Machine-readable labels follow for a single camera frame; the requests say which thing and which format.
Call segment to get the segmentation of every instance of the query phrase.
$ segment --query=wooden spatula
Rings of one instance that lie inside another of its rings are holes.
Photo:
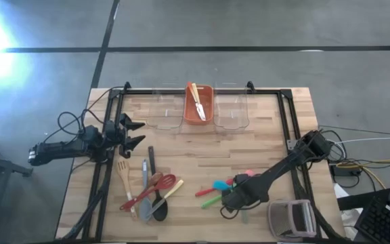
[[[129,164],[124,161],[118,161],[116,164],[116,171],[120,176],[121,180],[123,181],[126,194],[127,194],[127,199],[129,201],[132,200],[132,194],[131,194],[130,184],[129,184]],[[131,207],[130,212],[132,213],[133,220],[137,220],[138,216],[136,214],[135,207]]]

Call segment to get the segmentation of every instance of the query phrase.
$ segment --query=white cable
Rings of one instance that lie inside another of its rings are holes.
[[[327,141],[329,142],[333,142],[334,144],[337,144],[337,142],[335,142],[334,140],[330,140],[330,139],[326,139]],[[345,158],[345,150],[342,146],[338,145],[337,146],[339,147],[339,149],[341,150],[341,158],[344,159]]]
[[[390,140],[390,138],[364,138],[364,139],[356,139],[356,140],[346,140],[342,142],[335,142],[335,144],[342,144],[346,142],[361,142],[366,140]]]

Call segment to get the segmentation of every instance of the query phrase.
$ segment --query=black ladle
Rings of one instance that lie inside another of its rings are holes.
[[[150,169],[152,171],[152,175],[156,173],[156,166],[154,165],[154,150],[153,146],[148,147],[148,157],[150,158]],[[159,190],[156,190],[156,199],[153,201],[152,206],[154,207],[162,197],[160,196]],[[168,203],[167,200],[153,213],[153,218],[157,221],[163,221],[167,218],[168,214]]]

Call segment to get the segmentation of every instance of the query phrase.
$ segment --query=black strip on floor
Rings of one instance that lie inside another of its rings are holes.
[[[372,130],[366,130],[366,129],[352,129],[352,128],[344,128],[344,127],[330,126],[330,125],[318,125],[318,127],[327,127],[327,128],[335,128],[335,129],[345,129],[345,130],[351,130],[351,131],[360,131],[360,132],[369,132],[369,133],[377,133],[377,134],[390,135],[390,132],[372,131]]]
[[[108,48],[109,40],[111,39],[112,27],[114,27],[114,21],[119,4],[120,0],[114,0],[114,3],[112,3],[108,25],[106,26],[106,32],[103,37],[102,49],[100,50],[99,58],[97,59],[97,64],[95,65],[93,80],[91,81],[91,88],[97,88],[99,85],[100,75],[102,73],[103,64],[106,57],[106,49]]]
[[[3,53],[33,54],[33,53],[91,53],[100,52],[100,47],[13,47],[1,50]]]
[[[222,46],[222,47],[108,47],[107,52],[162,53],[162,52],[360,52],[390,51],[390,45],[369,46]]]

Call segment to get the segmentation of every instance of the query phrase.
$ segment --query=keyboard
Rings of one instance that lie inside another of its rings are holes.
[[[370,205],[364,208],[355,227],[377,243],[390,244],[390,211],[386,201],[373,198]]]

